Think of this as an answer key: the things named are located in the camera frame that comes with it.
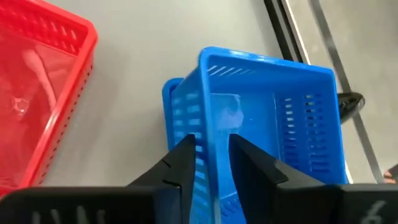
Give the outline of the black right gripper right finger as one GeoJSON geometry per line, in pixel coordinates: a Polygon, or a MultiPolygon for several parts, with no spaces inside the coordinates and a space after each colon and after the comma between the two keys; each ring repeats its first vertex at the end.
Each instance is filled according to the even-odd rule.
{"type": "Polygon", "coordinates": [[[238,134],[229,159],[247,224],[398,224],[398,185],[324,184],[238,134]]]}

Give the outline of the black frame bracket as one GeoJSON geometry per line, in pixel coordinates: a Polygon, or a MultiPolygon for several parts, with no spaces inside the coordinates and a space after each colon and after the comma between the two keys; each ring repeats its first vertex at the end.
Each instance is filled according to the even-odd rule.
{"type": "Polygon", "coordinates": [[[356,116],[365,105],[364,96],[357,92],[339,93],[337,96],[341,124],[356,116]]]}

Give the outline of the grey table mat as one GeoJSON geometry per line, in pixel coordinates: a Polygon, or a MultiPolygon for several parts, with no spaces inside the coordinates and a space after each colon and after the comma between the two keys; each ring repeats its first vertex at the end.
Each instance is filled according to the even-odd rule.
{"type": "Polygon", "coordinates": [[[167,152],[162,87],[220,46],[280,57],[262,0],[49,0],[98,32],[93,71],[44,185],[126,185],[167,152]]]}

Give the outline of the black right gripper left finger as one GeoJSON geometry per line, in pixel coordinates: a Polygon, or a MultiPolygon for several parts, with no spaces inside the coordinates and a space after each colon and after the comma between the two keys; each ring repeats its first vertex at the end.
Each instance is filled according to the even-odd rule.
{"type": "Polygon", "coordinates": [[[189,224],[194,135],[125,187],[32,187],[0,199],[0,224],[189,224]]]}

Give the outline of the red plastic basket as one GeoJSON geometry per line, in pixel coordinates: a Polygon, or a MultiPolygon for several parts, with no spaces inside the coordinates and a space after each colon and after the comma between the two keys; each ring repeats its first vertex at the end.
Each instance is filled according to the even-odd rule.
{"type": "Polygon", "coordinates": [[[0,0],[0,198],[43,183],[97,40],[89,20],[46,0],[0,0]]]}

